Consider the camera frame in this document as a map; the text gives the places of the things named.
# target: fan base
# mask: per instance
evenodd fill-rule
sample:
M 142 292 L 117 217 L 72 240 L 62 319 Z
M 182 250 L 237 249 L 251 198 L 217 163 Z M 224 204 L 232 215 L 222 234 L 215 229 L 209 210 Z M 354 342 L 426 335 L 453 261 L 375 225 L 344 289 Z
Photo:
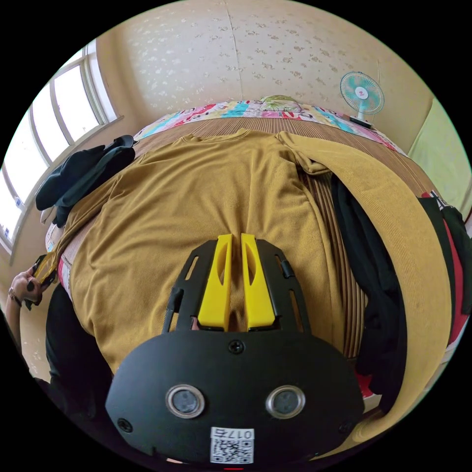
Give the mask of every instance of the fan base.
M 352 121 L 353 123 L 360 124 L 364 128 L 368 128 L 368 129 L 372 128 L 372 124 L 367 121 L 364 121 L 363 119 L 359 119 L 356 117 L 349 117 L 349 120 Z

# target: windowsill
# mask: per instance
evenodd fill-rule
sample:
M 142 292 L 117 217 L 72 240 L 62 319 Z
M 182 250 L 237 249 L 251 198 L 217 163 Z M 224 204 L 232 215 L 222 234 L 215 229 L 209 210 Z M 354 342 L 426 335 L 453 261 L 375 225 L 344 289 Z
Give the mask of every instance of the windowsill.
M 123 118 L 124 118 L 123 116 L 119 116 L 118 118 L 116 118 L 115 120 L 113 120 L 113 121 L 111 121 L 107 124 L 97 126 L 94 129 L 90 130 L 88 133 L 86 133 L 84 136 L 82 136 L 81 139 L 79 139 L 76 142 L 73 150 L 71 150 L 71 151 L 66 150 L 64 153 L 62 153 L 62 155 L 60 155 L 54 161 L 54 164 L 51 167 L 49 167 L 47 169 L 47 171 L 41 176 L 39 181 L 36 183 L 36 185 L 31 190 L 26 202 L 24 202 L 25 211 L 22 213 L 22 215 L 20 216 L 20 219 L 18 220 L 18 224 L 17 224 L 17 227 L 16 227 L 17 229 L 16 229 L 15 236 L 14 236 L 14 239 L 13 239 L 13 242 L 12 242 L 11 246 L 8 245 L 2 237 L 0 237 L 0 246 L 1 246 L 0 251 L 3 252 L 3 255 L 5 256 L 5 258 L 7 260 L 9 260 L 9 265 L 10 266 L 13 265 L 13 260 L 14 260 L 14 257 L 15 257 L 15 250 L 16 250 L 16 246 L 17 246 L 17 243 L 18 243 L 18 238 L 19 238 L 19 235 L 20 235 L 21 230 L 23 228 L 25 219 L 29 215 L 31 209 L 34 206 L 36 193 L 38 192 L 38 190 L 41 187 L 44 180 L 46 180 L 49 177 L 49 175 L 53 172 L 53 170 L 56 169 L 68 156 L 70 156 L 74 152 L 76 152 L 75 150 L 77 148 L 81 147 L 82 145 L 86 145 L 87 142 L 90 141 L 92 138 L 94 138 L 95 136 L 97 136 L 99 133 L 106 130 L 107 128 L 113 126 L 118 121 L 121 121 Z

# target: electric fan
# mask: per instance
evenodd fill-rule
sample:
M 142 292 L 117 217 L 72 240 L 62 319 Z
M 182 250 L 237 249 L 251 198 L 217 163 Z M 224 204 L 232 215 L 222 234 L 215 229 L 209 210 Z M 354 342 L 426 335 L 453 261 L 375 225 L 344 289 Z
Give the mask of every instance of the electric fan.
M 340 87 L 348 105 L 357 111 L 357 117 L 350 120 L 371 128 L 364 115 L 375 115 L 384 107 L 384 93 L 379 84 L 362 72 L 348 72 L 341 79 Z

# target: yellow plastic clip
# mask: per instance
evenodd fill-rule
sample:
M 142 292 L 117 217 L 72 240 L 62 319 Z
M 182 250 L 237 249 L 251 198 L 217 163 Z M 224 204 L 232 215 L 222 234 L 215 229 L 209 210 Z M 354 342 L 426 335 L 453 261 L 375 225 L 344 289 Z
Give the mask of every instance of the yellow plastic clip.
M 255 237 L 241 234 L 241 246 L 247 328 L 272 326 L 275 321 L 275 314 Z
M 208 282 L 198 313 L 202 326 L 228 331 L 230 320 L 231 254 L 233 235 L 218 236 Z
M 38 280 L 38 282 L 42 285 L 46 279 L 54 272 L 55 267 L 53 266 L 54 260 L 54 253 L 48 252 L 44 259 L 36 266 L 36 270 L 34 271 L 34 277 Z M 53 283 L 56 283 L 58 280 L 58 276 L 56 274 Z

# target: black jacket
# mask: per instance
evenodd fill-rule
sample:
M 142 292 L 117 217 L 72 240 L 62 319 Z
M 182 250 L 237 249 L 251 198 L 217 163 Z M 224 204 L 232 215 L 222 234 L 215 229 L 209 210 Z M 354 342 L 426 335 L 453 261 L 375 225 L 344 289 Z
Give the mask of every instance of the black jacket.
M 53 223 L 62 227 L 80 199 L 133 162 L 133 144 L 133 137 L 125 135 L 108 146 L 97 146 L 70 155 L 38 190 L 38 210 L 58 207 Z
M 369 388 L 390 411 L 403 382 L 407 324 L 393 263 L 369 217 L 346 186 L 331 178 L 334 210 L 354 278 L 368 296 L 356 371 L 372 375 Z

